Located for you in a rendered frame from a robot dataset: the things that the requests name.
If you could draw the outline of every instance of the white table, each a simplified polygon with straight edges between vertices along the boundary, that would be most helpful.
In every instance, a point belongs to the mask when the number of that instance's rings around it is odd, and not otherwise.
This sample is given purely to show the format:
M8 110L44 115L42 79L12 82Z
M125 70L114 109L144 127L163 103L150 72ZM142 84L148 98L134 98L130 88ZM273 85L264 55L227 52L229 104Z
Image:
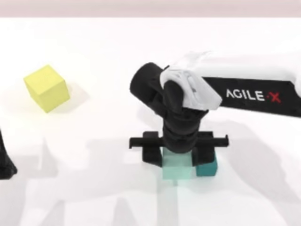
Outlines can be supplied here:
M0 181L1 226L299 226L301 120L220 108L214 178L163 181L128 139L161 120L135 71L189 50L300 51L301 19L0 19L0 119L19 169ZM71 100L49 114L23 77L51 64Z

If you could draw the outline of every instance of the teal cube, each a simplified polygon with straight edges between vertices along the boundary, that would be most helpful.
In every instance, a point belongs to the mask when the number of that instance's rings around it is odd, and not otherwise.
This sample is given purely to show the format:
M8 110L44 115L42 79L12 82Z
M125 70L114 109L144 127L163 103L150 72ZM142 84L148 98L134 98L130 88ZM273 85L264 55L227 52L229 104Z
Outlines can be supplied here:
M163 147L163 179L182 180L193 178L191 152L176 154Z
M196 166L197 177L213 177L216 175L217 167L216 154L214 153L213 162Z

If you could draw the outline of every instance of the yellow cube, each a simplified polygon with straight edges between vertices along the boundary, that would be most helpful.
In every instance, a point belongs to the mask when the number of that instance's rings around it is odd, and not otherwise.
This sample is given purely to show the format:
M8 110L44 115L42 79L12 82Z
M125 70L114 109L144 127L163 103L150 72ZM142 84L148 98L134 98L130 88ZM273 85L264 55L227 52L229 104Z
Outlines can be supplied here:
M65 80L49 65L24 81L30 96L47 113L70 99Z

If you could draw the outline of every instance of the agile-x logo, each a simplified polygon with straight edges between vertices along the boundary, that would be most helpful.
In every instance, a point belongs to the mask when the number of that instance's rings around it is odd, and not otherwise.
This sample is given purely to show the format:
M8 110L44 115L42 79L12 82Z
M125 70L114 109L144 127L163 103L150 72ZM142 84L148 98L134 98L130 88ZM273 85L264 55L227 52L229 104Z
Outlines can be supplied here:
M226 97L237 98L237 99L245 99L245 100L257 100L257 101L266 101L270 99L271 102L281 103L279 98L279 92L273 93L269 92L269 94L265 97L262 91L254 91L250 92L249 90L239 90L234 89L233 91L227 89Z

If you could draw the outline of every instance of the black object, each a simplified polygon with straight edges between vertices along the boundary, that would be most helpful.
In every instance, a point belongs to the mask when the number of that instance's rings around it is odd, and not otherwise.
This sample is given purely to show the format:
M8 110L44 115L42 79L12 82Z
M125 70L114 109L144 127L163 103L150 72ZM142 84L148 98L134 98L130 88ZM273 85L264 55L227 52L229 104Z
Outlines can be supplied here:
M162 117L163 137L158 137L158 132L145 132L141 138L130 139L130 148L143 147L143 161L157 166L162 166L160 147L174 153L193 150L195 165L213 162L212 150L216 146L228 146L228 137L213 138L212 133L199 132L201 119L208 111L184 108L182 88L173 81L167 81L162 88L159 81L162 72L154 63L145 64L134 75L130 91Z
M11 179L17 172L17 168L6 152L0 131L0 180Z
M290 81L207 78L223 107L301 117L301 98Z

